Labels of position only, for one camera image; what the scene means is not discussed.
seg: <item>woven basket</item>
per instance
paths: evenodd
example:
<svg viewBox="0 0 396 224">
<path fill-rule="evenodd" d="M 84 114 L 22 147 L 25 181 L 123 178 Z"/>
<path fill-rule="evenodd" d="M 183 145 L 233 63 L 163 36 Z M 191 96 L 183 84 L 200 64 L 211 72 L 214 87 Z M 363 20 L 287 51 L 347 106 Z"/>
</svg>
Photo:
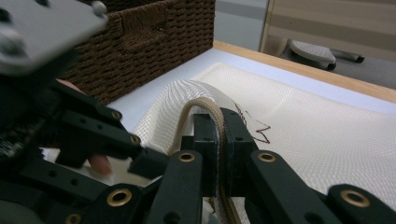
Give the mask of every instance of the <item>woven basket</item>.
<svg viewBox="0 0 396 224">
<path fill-rule="evenodd" d="M 103 104 L 212 48 L 215 0 L 102 2 L 106 29 L 77 46 L 61 78 Z"/>
</svg>

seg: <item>black ink scribble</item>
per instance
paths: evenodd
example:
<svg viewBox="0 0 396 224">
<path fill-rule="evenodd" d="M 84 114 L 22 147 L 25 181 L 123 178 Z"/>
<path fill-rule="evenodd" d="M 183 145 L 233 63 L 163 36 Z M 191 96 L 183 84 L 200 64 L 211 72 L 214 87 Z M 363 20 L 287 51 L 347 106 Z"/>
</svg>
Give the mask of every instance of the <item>black ink scribble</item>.
<svg viewBox="0 0 396 224">
<path fill-rule="evenodd" d="M 238 110 L 239 116 L 242 118 L 242 121 L 244 121 L 245 126 L 248 126 L 247 120 L 245 119 L 245 115 L 244 115 L 244 113 L 242 113 L 241 108 L 239 107 L 238 104 L 235 104 L 235 106 L 236 106 L 236 109 Z M 250 135 L 250 136 L 251 136 L 253 139 L 255 139 L 255 140 L 259 141 L 259 142 L 264 142 L 264 143 L 266 143 L 266 144 L 270 144 L 270 143 L 271 143 L 270 140 L 267 138 L 267 136 L 266 136 L 263 132 L 265 132 L 265 131 L 271 129 L 271 127 L 270 127 L 269 125 L 266 125 L 266 124 L 262 123 L 262 122 L 259 122 L 259 123 L 262 124 L 262 125 L 264 125 L 265 128 L 256 130 L 256 133 L 260 133 L 260 134 L 262 135 L 263 139 L 256 138 L 256 137 L 254 137 L 254 136 L 252 136 L 252 135 Z"/>
</svg>

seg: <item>white fabric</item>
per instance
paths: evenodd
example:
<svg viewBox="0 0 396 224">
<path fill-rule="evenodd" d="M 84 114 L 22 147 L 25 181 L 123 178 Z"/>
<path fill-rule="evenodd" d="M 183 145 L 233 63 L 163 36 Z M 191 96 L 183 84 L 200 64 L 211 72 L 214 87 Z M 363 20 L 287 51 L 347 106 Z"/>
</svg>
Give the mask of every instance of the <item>white fabric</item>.
<svg viewBox="0 0 396 224">
<path fill-rule="evenodd" d="M 168 149 L 178 113 L 192 98 L 206 96 L 238 111 L 236 102 L 259 148 L 280 154 L 308 186 L 327 193 L 331 185 L 352 184 L 396 209 L 395 115 L 344 105 L 220 63 L 193 80 L 199 82 L 165 88 L 135 127 L 146 146 Z"/>
</svg>

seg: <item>beige rope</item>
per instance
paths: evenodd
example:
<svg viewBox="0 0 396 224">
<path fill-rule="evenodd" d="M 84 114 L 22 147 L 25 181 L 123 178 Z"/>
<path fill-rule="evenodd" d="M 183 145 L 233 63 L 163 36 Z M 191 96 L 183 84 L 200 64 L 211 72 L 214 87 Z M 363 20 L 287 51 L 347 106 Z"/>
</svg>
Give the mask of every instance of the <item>beige rope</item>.
<svg viewBox="0 0 396 224">
<path fill-rule="evenodd" d="M 241 221 L 236 212 L 233 200 L 227 197 L 225 193 L 225 130 L 224 130 L 224 117 L 218 105 L 211 99 L 206 97 L 199 97 L 188 101 L 180 114 L 177 130 L 175 137 L 172 142 L 172 146 L 168 150 L 168 154 L 172 155 L 180 148 L 180 142 L 182 137 L 183 128 L 186 124 L 187 118 L 193 106 L 200 106 L 201 108 L 207 110 L 211 115 L 212 119 L 215 121 L 217 131 L 219 133 L 219 182 L 217 184 L 217 193 L 219 197 L 215 203 L 216 210 L 219 213 L 219 221 L 226 224 L 240 224 Z"/>
</svg>

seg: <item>wooden table edge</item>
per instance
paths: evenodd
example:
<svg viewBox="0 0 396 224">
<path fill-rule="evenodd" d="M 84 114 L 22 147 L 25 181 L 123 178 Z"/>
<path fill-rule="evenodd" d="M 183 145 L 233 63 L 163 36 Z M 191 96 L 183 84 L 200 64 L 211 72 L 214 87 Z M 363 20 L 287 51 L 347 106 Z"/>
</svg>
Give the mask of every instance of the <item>wooden table edge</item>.
<svg viewBox="0 0 396 224">
<path fill-rule="evenodd" d="M 241 56 L 255 62 L 265 63 L 273 67 L 299 74 L 301 76 L 326 82 L 344 89 L 356 91 L 384 101 L 396 103 L 396 90 L 360 81 L 351 77 L 344 77 L 303 64 L 290 62 L 251 49 L 244 49 L 235 45 L 220 42 L 218 40 L 213 41 L 213 48 Z"/>
</svg>

